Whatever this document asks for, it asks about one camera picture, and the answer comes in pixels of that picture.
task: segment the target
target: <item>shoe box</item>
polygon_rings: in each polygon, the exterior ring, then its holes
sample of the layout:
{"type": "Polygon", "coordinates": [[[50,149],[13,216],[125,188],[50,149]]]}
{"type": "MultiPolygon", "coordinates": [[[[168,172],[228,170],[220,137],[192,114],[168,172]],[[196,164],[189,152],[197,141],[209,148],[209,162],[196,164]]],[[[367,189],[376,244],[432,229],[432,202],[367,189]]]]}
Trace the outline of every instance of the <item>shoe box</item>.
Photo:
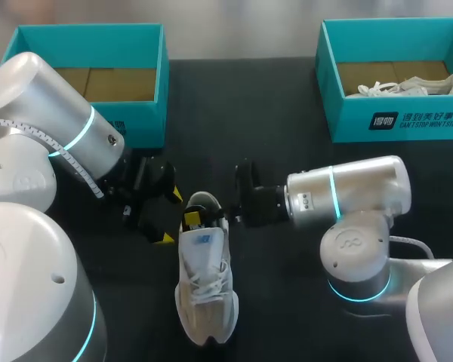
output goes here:
{"type": "Polygon", "coordinates": [[[453,18],[324,20],[316,76],[335,143],[451,140],[453,95],[361,97],[361,84],[453,74],[453,18]]]}
{"type": "Polygon", "coordinates": [[[2,63],[24,51],[61,74],[128,146],[163,147],[169,85],[163,25],[18,26],[2,63]]]}

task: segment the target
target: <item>teal box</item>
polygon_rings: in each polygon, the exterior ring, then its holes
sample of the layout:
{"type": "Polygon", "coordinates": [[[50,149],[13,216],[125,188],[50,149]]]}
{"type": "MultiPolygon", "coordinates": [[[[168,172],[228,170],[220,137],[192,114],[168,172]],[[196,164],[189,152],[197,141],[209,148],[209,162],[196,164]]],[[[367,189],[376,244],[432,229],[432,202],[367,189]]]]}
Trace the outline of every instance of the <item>teal box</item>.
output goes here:
{"type": "Polygon", "coordinates": [[[92,106],[132,148],[165,142],[169,62],[163,25],[81,24],[18,26],[2,63],[32,51],[53,68],[156,69],[153,101],[96,102],[92,106]]]}
{"type": "Polygon", "coordinates": [[[453,18],[322,22],[316,75],[333,142],[453,140],[453,95],[345,97],[336,63],[408,61],[444,61],[453,74],[453,18]]]}

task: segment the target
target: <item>black table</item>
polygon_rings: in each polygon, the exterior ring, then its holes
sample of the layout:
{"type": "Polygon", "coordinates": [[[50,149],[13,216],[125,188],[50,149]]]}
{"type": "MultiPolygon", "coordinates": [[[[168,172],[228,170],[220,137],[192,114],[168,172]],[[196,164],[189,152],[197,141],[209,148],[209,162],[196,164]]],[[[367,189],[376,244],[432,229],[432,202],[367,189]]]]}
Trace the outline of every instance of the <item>black table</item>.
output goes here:
{"type": "MultiPolygon", "coordinates": [[[[299,170],[398,155],[413,202],[393,234],[453,258],[453,141],[332,144],[313,67],[313,58],[171,61],[165,156],[183,196],[206,190],[232,203],[243,158],[258,163],[265,184],[279,184],[299,170]]],[[[117,210],[98,208],[84,186],[57,174],[49,215],[70,236],[100,301],[108,361],[416,360],[404,324],[361,321],[338,308],[319,260],[324,229],[289,224],[231,229],[236,332],[222,348],[195,347],[174,305],[177,247],[125,232],[117,210]]],[[[167,221],[179,220],[171,207],[167,221]]]]}

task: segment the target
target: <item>shoe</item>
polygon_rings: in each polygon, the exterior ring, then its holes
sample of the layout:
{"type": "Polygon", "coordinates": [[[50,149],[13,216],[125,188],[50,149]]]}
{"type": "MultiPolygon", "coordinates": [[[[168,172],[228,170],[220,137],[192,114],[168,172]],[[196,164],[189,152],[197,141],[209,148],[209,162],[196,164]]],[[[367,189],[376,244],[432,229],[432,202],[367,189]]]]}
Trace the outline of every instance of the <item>shoe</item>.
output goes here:
{"type": "Polygon", "coordinates": [[[235,329],[239,298],[233,291],[228,221],[213,195],[197,192],[188,201],[178,244],[174,298],[181,324],[197,345],[208,337],[223,344],[235,329]]]}
{"type": "Polygon", "coordinates": [[[453,94],[453,74],[443,81],[425,81],[419,77],[413,77],[399,84],[380,84],[377,81],[372,88],[360,85],[357,89],[358,94],[347,96],[347,98],[423,97],[433,94],[453,94]]]}

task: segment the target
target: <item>glowing blue ring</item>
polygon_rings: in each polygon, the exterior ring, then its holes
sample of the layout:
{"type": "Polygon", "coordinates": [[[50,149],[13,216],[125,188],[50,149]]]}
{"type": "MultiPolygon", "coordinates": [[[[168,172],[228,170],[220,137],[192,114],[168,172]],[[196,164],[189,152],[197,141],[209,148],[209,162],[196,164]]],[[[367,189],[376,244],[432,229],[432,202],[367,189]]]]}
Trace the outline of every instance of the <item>glowing blue ring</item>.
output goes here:
{"type": "Polygon", "coordinates": [[[334,289],[334,287],[332,286],[330,281],[328,281],[328,283],[329,283],[329,286],[331,287],[331,289],[334,291],[334,293],[336,293],[340,298],[345,299],[348,302],[364,303],[364,302],[370,302],[373,299],[376,299],[379,296],[381,296],[381,294],[383,294],[386,291],[387,287],[390,285],[390,281],[391,281],[391,274],[390,274],[390,277],[387,279],[386,286],[382,289],[382,291],[379,292],[378,294],[376,294],[375,296],[372,296],[371,298],[367,298],[367,299],[352,299],[352,298],[348,298],[346,296],[343,296],[338,291],[336,291],[336,289],[334,289]]]}
{"type": "Polygon", "coordinates": [[[331,182],[332,202],[334,202],[335,216],[337,219],[341,218],[341,209],[339,208],[339,200],[337,199],[337,192],[335,191],[334,170],[329,166],[329,181],[331,182]]]}
{"type": "MultiPolygon", "coordinates": [[[[64,146],[63,149],[65,149],[65,150],[71,149],[78,141],[81,140],[81,138],[85,135],[85,133],[91,127],[92,121],[94,120],[95,113],[96,113],[96,111],[94,110],[94,107],[91,106],[91,115],[89,116],[88,123],[85,124],[84,128],[82,128],[81,132],[77,135],[77,137],[74,140],[72,140],[68,145],[64,146]]],[[[60,155],[59,152],[54,152],[54,153],[51,153],[48,157],[55,157],[58,155],[60,155]]]]}
{"type": "Polygon", "coordinates": [[[94,331],[94,325],[96,324],[96,313],[97,313],[97,302],[96,302],[96,296],[94,295],[94,292],[92,292],[92,298],[94,298],[94,315],[92,316],[91,330],[89,330],[88,338],[85,339],[84,345],[82,346],[82,348],[78,352],[78,354],[75,356],[75,358],[72,360],[72,362],[77,362],[79,360],[79,358],[84,354],[84,351],[85,351],[86,347],[88,346],[89,341],[91,340],[92,332],[94,331]]]}

